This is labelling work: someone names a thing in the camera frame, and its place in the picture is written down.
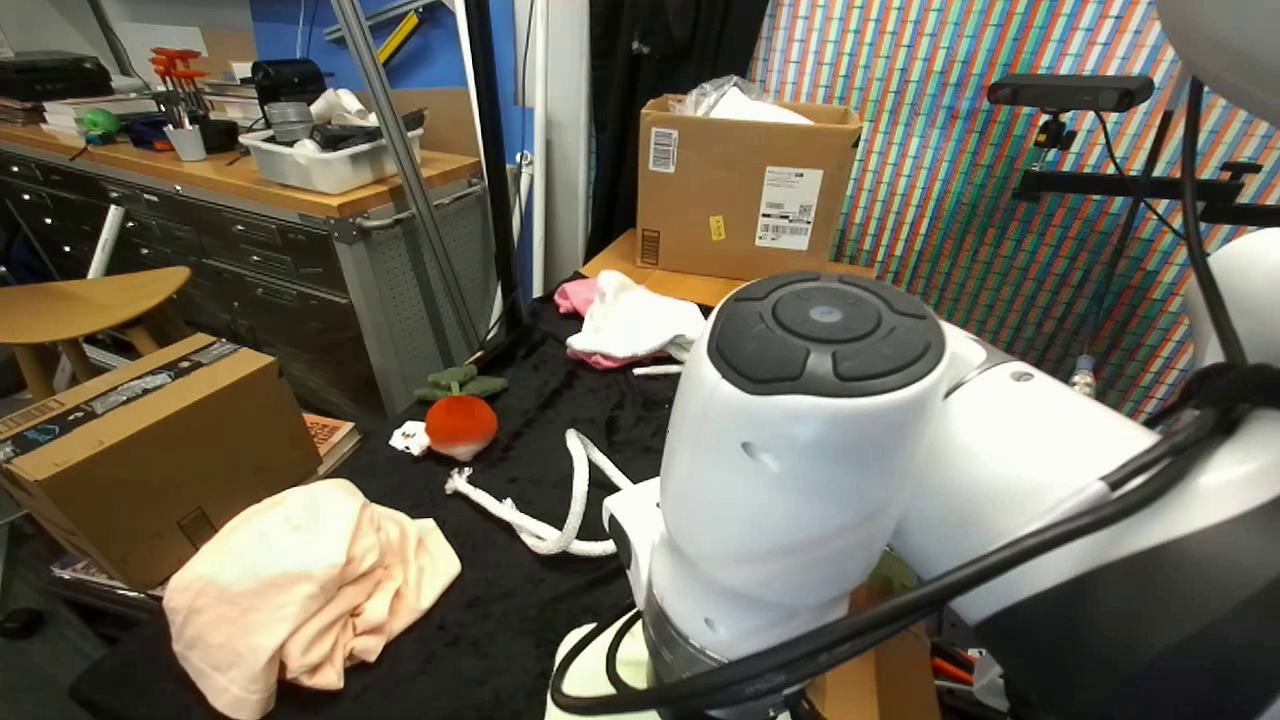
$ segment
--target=red object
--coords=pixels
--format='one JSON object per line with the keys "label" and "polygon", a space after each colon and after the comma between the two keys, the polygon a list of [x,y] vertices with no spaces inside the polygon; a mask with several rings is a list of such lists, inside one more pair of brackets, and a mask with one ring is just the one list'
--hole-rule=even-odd
{"label": "red object", "polygon": [[479,457],[497,437],[497,411],[482,397],[442,397],[424,415],[431,453],[452,460]]}

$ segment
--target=metal pole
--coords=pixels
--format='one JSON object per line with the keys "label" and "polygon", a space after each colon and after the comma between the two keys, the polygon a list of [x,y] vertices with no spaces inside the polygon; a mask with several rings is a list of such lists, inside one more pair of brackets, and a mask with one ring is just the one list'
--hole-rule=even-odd
{"label": "metal pole", "polygon": [[[399,169],[399,184],[402,184],[402,195],[408,195],[408,207],[410,207],[410,222],[415,222],[415,241],[408,243],[408,268],[410,268],[410,275],[415,275],[415,285],[424,293],[429,324],[431,324],[435,341],[442,343],[442,355],[463,358],[479,343],[477,317],[468,311],[463,285],[454,278],[454,268],[452,268],[452,261],[442,251],[442,230],[441,230],[441,221],[431,210],[431,195],[424,187],[421,164],[410,154],[410,145],[402,137],[399,110],[393,103],[386,75],[375,65],[375,47],[371,47],[360,0],[331,0],[331,13],[342,24],[351,58],[355,58],[355,69],[362,75],[362,86],[371,94],[371,110],[375,110],[375,120],[383,128],[383,140],[386,140],[386,148],[397,154],[397,169]],[[429,275],[424,251],[431,261],[431,268],[441,268],[441,275],[442,275],[442,288],[435,288],[435,293],[431,293],[431,275]],[[468,346],[461,346],[461,350],[452,346],[442,317],[441,317],[441,303],[431,303],[431,297],[441,297],[442,306],[461,317],[461,333],[463,333]]]}

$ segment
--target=white cloth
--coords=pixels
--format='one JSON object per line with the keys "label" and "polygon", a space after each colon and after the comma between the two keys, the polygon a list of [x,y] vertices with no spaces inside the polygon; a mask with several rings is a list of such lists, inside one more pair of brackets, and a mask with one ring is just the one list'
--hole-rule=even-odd
{"label": "white cloth", "polygon": [[565,343],[576,355],[609,358],[682,355],[705,326],[706,319],[694,303],[658,297],[623,270],[600,270],[584,326]]}
{"label": "white cloth", "polygon": [[337,691],[461,575],[431,521],[368,505],[349,479],[269,495],[228,521],[163,588],[173,650],[234,720],[277,708],[277,681]]}

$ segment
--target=black tablecloth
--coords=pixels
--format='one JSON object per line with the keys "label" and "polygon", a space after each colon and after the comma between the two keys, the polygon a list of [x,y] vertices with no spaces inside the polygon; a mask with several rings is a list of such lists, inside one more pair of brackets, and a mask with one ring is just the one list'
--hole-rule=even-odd
{"label": "black tablecloth", "polygon": [[[473,462],[477,483],[542,521],[565,521],[568,453],[565,427],[588,430],[630,479],[656,475],[670,375],[634,379],[594,371],[565,355],[565,335],[578,319],[533,306],[533,335],[502,371],[510,388],[497,397],[501,440]],[[550,650],[576,625],[630,605],[621,567],[600,558],[538,558],[510,527],[461,495],[442,495],[448,462],[410,460],[362,437],[339,475],[368,499],[408,514],[431,514],[461,550],[461,580],[383,659],[349,671],[349,691],[313,696],[279,686],[277,715],[448,715],[501,720],[538,715]],[[212,715],[167,650],[163,615],[119,641],[91,665],[70,696],[95,715]]]}

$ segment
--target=black fabric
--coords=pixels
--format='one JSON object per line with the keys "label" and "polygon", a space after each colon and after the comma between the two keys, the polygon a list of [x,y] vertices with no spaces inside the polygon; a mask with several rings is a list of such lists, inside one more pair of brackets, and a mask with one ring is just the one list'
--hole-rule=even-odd
{"label": "black fabric", "polygon": [[766,0],[592,4],[594,216],[592,249],[634,222],[639,107],[710,75],[749,75]]}
{"label": "black fabric", "polygon": [[[634,379],[565,358],[565,335],[576,326],[578,319],[536,303],[533,341],[502,371],[510,388],[497,397],[501,440],[473,462],[477,483],[542,521],[568,510],[565,427],[592,437],[630,479],[656,475],[675,388],[669,375]],[[448,462],[441,460],[397,457],[368,437],[342,475],[386,508],[435,514],[463,573],[375,667],[349,671],[349,691],[279,686],[277,715],[542,715],[556,644],[576,625],[630,605],[621,567],[538,558],[501,521],[442,495]],[[600,510],[588,510],[584,536],[604,536]],[[106,720],[209,715],[167,650],[160,615],[91,665],[70,696]]]}

